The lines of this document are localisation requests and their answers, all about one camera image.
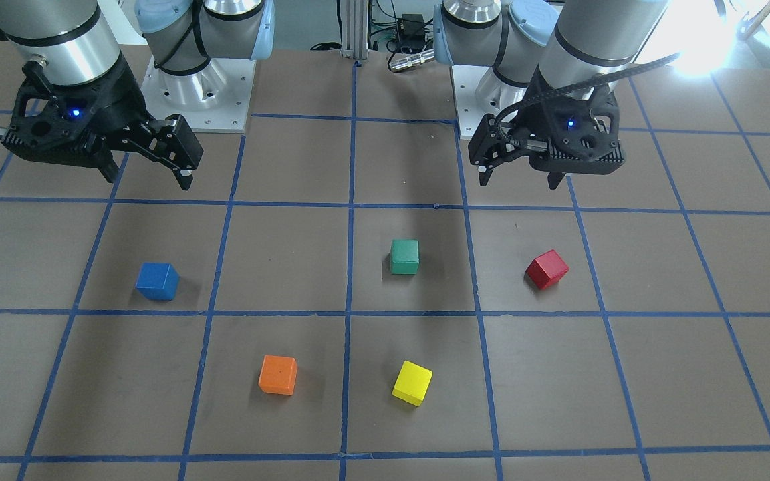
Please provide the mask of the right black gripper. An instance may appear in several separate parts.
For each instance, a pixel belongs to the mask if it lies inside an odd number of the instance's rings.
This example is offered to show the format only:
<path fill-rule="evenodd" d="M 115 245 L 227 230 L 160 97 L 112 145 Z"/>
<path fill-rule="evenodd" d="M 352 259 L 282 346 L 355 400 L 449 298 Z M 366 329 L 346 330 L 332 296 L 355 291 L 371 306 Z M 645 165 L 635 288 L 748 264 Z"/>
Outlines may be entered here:
<path fill-rule="evenodd" d="M 76 86 L 53 84 L 33 60 L 31 85 L 47 102 L 40 119 L 31 123 L 31 146 L 51 150 L 94 134 L 115 149 L 159 162 L 172 171 L 181 190 L 192 186 L 204 147 L 183 115 L 153 120 L 125 55 L 119 54 L 97 79 Z M 106 182 L 117 181 L 119 165 L 112 152 L 98 153 L 98 171 Z"/>

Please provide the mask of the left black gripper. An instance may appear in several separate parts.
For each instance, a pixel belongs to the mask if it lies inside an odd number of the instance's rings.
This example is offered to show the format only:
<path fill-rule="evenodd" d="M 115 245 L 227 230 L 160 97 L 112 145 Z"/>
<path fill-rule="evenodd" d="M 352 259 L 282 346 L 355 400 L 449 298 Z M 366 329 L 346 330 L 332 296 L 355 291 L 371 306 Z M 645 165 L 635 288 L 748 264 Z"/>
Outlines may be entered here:
<path fill-rule="evenodd" d="M 620 73 L 599 73 L 554 88 L 537 67 L 525 97 L 511 119 L 513 145 L 617 145 L 618 104 L 614 97 Z M 516 150 L 501 139 L 495 116 L 484 115 L 469 141 L 469 162 L 479 171 L 479 185 L 488 186 L 494 170 L 516 159 Z M 556 190 L 565 172 L 550 172 L 548 188 Z"/>

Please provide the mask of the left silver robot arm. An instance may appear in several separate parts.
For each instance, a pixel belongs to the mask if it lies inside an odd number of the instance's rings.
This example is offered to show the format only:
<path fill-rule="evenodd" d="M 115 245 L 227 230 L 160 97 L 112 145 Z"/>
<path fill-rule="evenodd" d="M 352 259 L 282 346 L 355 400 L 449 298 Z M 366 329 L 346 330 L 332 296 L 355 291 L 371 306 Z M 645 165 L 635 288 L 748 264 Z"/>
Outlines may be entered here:
<path fill-rule="evenodd" d="M 496 168 L 526 158 L 550 189 L 568 174 L 607 176 L 624 165 L 618 137 L 620 80 L 672 63 L 634 60 L 667 1 L 443 1 L 434 10 L 434 56 L 447 65 L 488 67 L 520 90 L 483 114 L 469 160 L 486 186 Z"/>

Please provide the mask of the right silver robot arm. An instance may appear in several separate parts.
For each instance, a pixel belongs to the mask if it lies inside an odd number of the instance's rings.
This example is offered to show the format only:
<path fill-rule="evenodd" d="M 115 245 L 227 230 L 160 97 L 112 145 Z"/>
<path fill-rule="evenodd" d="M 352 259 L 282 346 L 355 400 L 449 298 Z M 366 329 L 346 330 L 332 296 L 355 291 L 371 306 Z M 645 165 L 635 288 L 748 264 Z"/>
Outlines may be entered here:
<path fill-rule="evenodd" d="M 187 190 L 204 153 L 185 112 L 232 101 L 220 61 L 274 47 L 272 1 L 138 1 L 138 28 L 171 113 L 156 118 L 96 1 L 0 1 L 0 28 L 24 58 L 0 143 L 30 162 L 94 168 L 115 182 L 116 150 L 168 168 Z"/>

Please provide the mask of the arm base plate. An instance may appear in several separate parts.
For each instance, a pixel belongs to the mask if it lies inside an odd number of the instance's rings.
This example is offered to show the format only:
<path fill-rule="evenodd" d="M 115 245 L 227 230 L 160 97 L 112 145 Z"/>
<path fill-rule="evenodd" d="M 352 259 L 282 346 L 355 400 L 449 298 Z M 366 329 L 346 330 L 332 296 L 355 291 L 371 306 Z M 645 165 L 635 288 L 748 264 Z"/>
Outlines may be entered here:
<path fill-rule="evenodd" d="M 141 84 L 156 118 L 180 114 L 196 133 L 245 133 L 256 61 L 211 59 L 201 72 L 174 76 L 147 68 Z"/>
<path fill-rule="evenodd" d="M 451 73 L 462 140 L 473 137 L 483 116 L 497 116 L 525 95 L 525 86 L 507 84 L 496 76 L 492 67 L 455 65 Z"/>

